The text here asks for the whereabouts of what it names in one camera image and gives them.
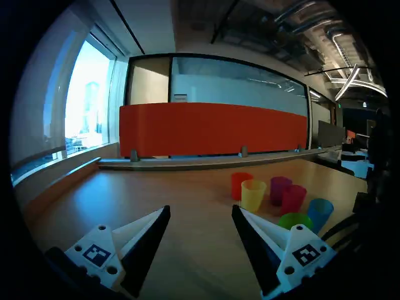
magenta cup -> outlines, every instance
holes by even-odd
[[[272,205],[282,205],[282,192],[284,191],[284,188],[290,186],[291,184],[292,180],[283,176],[271,178],[271,190],[269,193],[269,200]]]
[[[280,215],[288,213],[297,213],[302,207],[303,201],[306,198],[307,190],[301,185],[292,184],[283,189],[282,192],[282,207]]]

red divider panel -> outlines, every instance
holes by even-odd
[[[121,106],[122,157],[265,152],[306,147],[307,118],[259,107],[217,103]]]

pipe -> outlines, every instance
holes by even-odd
[[[332,22],[341,22],[342,20],[338,18],[337,15],[335,15],[332,12],[329,12],[327,14],[322,14],[317,17],[314,17],[312,19],[309,19],[303,23],[301,23],[297,28],[293,29],[291,32],[294,35],[301,34],[307,30],[313,29],[317,26],[320,25],[326,25],[330,24]]]
[[[282,10],[282,12],[280,13],[280,15],[278,15],[273,21],[276,24],[281,24],[283,21],[285,21],[287,18],[289,18],[290,16],[293,16],[295,14],[297,14],[298,12],[316,4],[317,1],[312,1],[312,0],[302,0],[302,1],[298,1],[295,2],[292,5],[289,5],[288,7],[286,7],[285,9]]]
[[[326,37],[332,41],[332,43],[335,45],[337,52],[339,53],[341,59],[344,61],[344,64],[348,68],[352,68],[352,64],[350,63],[350,60],[348,56],[345,53],[345,50],[340,46],[340,44],[335,40],[335,38],[342,36],[342,35],[348,35],[350,34],[348,30],[344,29],[343,27],[334,27],[329,29],[326,32]]]

ceiling light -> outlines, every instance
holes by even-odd
[[[341,87],[340,91],[337,93],[335,96],[334,100],[338,101],[341,96],[346,92],[346,90],[349,88],[350,84],[353,82],[353,80],[356,78],[357,74],[359,73],[360,68],[357,64],[354,65],[353,71],[351,71],[350,77],[347,78],[345,84]]]
[[[315,91],[313,91],[313,90],[310,90],[309,91],[309,93],[310,94],[313,94],[315,97],[317,97],[317,98],[321,98],[321,96],[320,95],[318,95]]]
[[[344,84],[345,82],[346,82],[346,79],[343,79],[343,78],[332,78],[332,81],[331,81],[331,83],[333,83],[333,84]],[[385,89],[377,84],[373,84],[373,83],[369,83],[369,82],[365,82],[365,81],[361,81],[361,80],[353,80],[351,85],[356,86],[356,87],[368,88],[368,89],[377,91],[378,93],[381,93],[386,98],[388,97]]]

plastic cup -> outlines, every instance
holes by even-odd
[[[259,180],[246,180],[241,183],[240,206],[248,212],[256,212],[264,198],[267,185]]]
[[[274,206],[282,205],[282,192],[284,188],[290,186],[292,180],[283,176],[271,178],[271,191],[269,194],[269,200]]]
[[[283,189],[282,192],[282,207],[280,215],[288,213],[297,213],[302,207],[307,190],[301,185],[292,184]]]
[[[317,198],[310,202],[307,215],[314,224],[312,231],[315,234],[324,227],[333,211],[334,205],[326,199]]]
[[[304,213],[290,212],[280,217],[278,225],[290,230],[297,224],[303,224],[308,229],[313,230],[313,221]]]
[[[253,179],[253,175],[244,172],[233,173],[231,175],[231,195],[236,201],[242,199],[242,182]]]

